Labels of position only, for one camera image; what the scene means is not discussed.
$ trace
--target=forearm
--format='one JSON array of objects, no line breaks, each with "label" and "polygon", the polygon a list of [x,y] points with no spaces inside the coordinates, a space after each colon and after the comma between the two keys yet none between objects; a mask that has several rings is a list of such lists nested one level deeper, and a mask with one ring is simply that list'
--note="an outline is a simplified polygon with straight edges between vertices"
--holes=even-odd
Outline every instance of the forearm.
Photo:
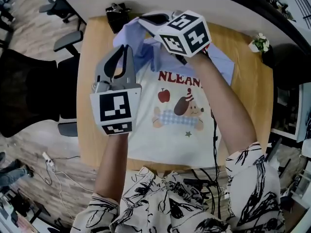
[{"label": "forearm", "polygon": [[94,192],[117,201],[121,200],[127,162],[128,134],[109,136]]},{"label": "forearm", "polygon": [[187,60],[195,69],[229,154],[256,142],[256,132],[245,107],[212,61],[202,54]]}]

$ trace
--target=wooden table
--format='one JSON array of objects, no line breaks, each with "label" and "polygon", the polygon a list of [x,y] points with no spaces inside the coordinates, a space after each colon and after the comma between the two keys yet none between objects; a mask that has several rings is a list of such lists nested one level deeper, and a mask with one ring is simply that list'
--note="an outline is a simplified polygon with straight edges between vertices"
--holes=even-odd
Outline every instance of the wooden table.
[{"label": "wooden table", "polygon": [[[212,42],[234,63],[235,70],[232,88],[246,107],[255,125],[256,133],[263,150],[266,150],[273,110],[273,73],[261,62],[260,54],[248,48],[251,38],[237,31],[208,24]],[[82,44],[78,85],[77,123],[82,161],[90,166],[99,166],[107,143],[94,122],[89,94],[94,81],[97,63],[112,49],[114,38],[106,17],[89,19]],[[223,165],[228,156],[221,141],[218,151],[218,164]],[[165,170],[188,169],[178,166],[128,159],[127,168],[139,170],[147,166],[158,172]]]}]

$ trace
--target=floor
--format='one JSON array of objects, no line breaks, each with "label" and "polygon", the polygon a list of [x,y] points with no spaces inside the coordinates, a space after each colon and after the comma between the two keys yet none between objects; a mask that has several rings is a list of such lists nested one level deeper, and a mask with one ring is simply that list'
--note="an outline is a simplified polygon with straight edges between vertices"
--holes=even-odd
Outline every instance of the floor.
[{"label": "floor", "polygon": [[[53,52],[54,42],[76,29],[77,18],[68,24],[56,16],[48,16],[38,12],[39,7],[47,3],[46,0],[14,0],[12,9],[16,21],[13,24],[15,29],[10,48],[29,57],[42,60],[61,61],[70,54],[66,50]],[[72,217],[83,210],[89,201],[91,192],[85,191],[63,174],[58,177],[62,183],[62,198],[67,210],[60,200],[60,184],[55,175],[50,172],[52,184],[48,186],[43,178],[49,178],[46,170],[43,152],[47,152],[51,158],[73,157],[79,155],[79,144],[77,137],[61,136],[57,124],[53,121],[36,123],[11,138],[0,136],[0,151],[6,152],[5,165],[14,159],[20,159],[28,164],[36,172],[33,178],[23,177],[13,185],[14,189],[30,200],[42,203],[53,220],[60,217],[62,222],[72,223]],[[81,184],[84,188],[92,190],[96,177],[96,169],[81,163],[79,158],[70,160],[55,159],[56,171],[67,173],[72,179]],[[219,179],[220,186],[225,187],[226,173],[222,172]],[[227,216],[227,201],[221,202],[222,218]]]}]

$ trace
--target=small plant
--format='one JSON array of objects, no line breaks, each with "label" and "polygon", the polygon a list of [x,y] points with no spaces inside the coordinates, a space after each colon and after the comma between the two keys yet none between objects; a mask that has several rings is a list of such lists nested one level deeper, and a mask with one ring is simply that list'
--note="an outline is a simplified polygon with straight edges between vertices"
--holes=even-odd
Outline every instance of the small plant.
[{"label": "small plant", "polygon": [[251,42],[260,52],[267,52],[269,50],[269,40],[262,33],[256,35],[256,38]]}]

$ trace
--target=cartoon dog print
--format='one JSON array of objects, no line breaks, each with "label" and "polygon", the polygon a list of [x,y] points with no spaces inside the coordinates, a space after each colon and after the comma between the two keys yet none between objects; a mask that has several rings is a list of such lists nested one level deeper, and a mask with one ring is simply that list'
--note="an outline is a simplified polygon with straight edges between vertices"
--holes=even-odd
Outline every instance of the cartoon dog print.
[{"label": "cartoon dog print", "polygon": [[192,96],[191,89],[188,88],[187,96],[179,99],[174,110],[164,110],[161,113],[160,108],[155,107],[152,123],[155,128],[161,128],[169,124],[183,124],[201,131],[204,124],[199,116],[202,112],[204,112],[204,108],[198,107]]}]

